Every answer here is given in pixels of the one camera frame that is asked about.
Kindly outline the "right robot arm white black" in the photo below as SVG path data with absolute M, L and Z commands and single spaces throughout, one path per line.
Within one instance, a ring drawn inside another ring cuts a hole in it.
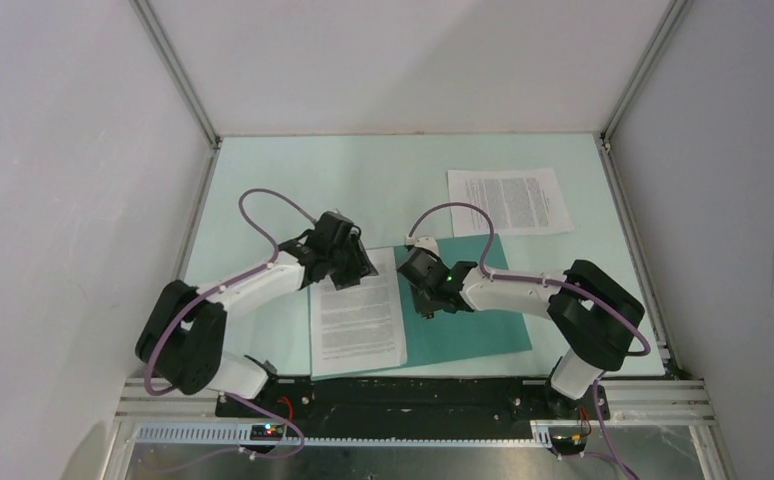
M 588 260 L 560 273 L 529 274 L 472 261 L 449 266 L 431 250 L 413 247 L 397 272 L 428 313 L 506 311 L 550 320 L 568 345 L 544 392 L 546 408 L 559 418 L 579 411 L 604 374 L 652 351 L 639 329 L 642 303 Z

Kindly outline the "teal file folder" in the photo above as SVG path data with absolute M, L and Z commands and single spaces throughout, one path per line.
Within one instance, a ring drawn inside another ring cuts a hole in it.
M 406 256 L 401 246 L 394 250 L 396 267 Z M 408 360 L 391 372 L 428 367 L 454 361 L 529 351 L 532 343 L 519 313 L 485 311 L 479 313 L 437 312 L 423 319 L 414 310 L 409 283 L 398 275 Z

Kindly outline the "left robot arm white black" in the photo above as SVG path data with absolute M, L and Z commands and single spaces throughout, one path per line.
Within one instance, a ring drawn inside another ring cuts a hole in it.
M 204 287 L 174 280 L 162 289 L 134 348 L 146 375 L 169 383 L 149 386 L 151 395 L 212 390 L 240 397 L 255 416 L 271 414 L 279 403 L 279 390 L 269 382 L 273 373 L 225 350 L 229 319 L 325 279 L 343 290 L 377 273 L 361 229 L 337 212 L 326 211 L 299 236 L 271 245 L 267 261 L 229 279 Z

